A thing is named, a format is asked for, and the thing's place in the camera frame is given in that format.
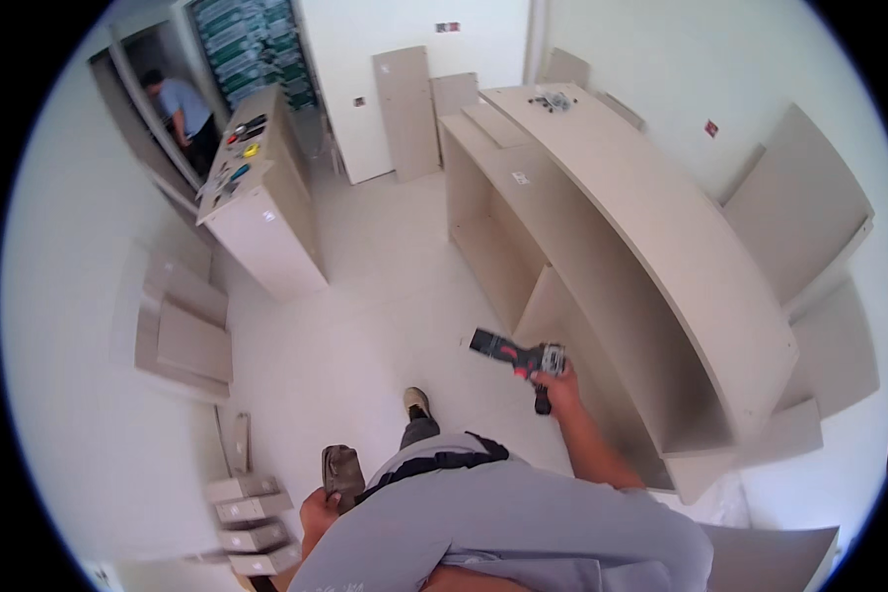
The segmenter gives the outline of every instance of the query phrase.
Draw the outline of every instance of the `beige shoe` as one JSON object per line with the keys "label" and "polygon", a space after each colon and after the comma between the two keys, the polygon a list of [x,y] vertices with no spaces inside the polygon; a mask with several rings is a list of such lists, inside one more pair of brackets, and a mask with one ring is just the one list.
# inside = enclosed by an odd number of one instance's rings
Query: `beige shoe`
{"label": "beige shoe", "polygon": [[417,386],[408,386],[404,389],[404,410],[408,411],[411,407],[417,407],[424,412],[424,415],[431,417],[431,404],[428,403],[428,396]]}

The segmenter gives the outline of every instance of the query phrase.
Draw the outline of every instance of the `black and red power tool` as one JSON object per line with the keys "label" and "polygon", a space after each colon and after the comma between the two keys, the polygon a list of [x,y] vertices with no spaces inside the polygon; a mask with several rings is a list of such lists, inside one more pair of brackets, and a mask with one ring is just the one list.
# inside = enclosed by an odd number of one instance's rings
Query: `black and red power tool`
{"label": "black and red power tool", "polygon": [[478,329],[471,340],[471,349],[485,356],[508,362],[513,366],[513,373],[525,378],[536,390],[536,413],[549,415],[552,405],[546,394],[546,387],[529,380],[533,371],[546,372],[558,376],[565,370],[565,348],[555,343],[541,343],[535,348],[521,348],[509,339]]}

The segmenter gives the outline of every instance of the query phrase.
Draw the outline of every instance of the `waist strap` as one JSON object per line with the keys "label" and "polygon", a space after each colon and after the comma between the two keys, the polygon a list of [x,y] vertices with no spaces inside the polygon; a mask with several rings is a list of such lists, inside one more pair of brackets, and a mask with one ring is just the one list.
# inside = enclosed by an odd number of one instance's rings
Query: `waist strap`
{"label": "waist strap", "polygon": [[382,487],[401,481],[415,475],[430,473],[438,469],[462,469],[473,468],[477,465],[495,462],[497,460],[507,460],[509,452],[506,448],[497,444],[493,440],[477,436],[474,432],[466,432],[477,439],[486,452],[474,453],[457,453],[457,452],[438,452],[435,456],[427,456],[423,458],[411,458],[405,460],[401,467],[392,473],[385,473],[379,479],[379,482],[362,493],[355,496],[355,505],[366,501],[375,491],[379,491]]}

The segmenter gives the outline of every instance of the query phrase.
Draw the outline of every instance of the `brown pouch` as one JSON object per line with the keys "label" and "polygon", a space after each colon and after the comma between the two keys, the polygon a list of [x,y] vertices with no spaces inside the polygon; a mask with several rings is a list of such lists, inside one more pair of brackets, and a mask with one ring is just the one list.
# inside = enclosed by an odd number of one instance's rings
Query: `brown pouch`
{"label": "brown pouch", "polygon": [[323,488],[326,496],[338,491],[339,515],[355,506],[355,496],[366,490],[366,479],[359,466],[359,455],[354,448],[333,444],[323,448]]}

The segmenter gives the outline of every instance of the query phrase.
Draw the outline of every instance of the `drawer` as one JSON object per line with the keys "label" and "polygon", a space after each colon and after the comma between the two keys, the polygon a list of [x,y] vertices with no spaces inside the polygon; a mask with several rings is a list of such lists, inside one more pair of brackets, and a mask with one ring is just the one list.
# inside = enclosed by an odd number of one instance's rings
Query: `drawer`
{"label": "drawer", "polygon": [[299,543],[293,543],[262,555],[231,555],[230,564],[243,576],[275,576],[296,565],[302,551]]}
{"label": "drawer", "polygon": [[285,493],[248,497],[215,505],[221,522],[244,522],[247,520],[272,518],[292,507],[293,503]]}
{"label": "drawer", "polygon": [[262,475],[244,475],[231,480],[214,481],[209,484],[204,493],[207,501],[217,504],[254,495],[269,495],[279,493],[276,479]]}
{"label": "drawer", "polygon": [[249,530],[221,530],[221,547],[224,551],[263,551],[286,540],[286,527],[281,524],[268,524]]}

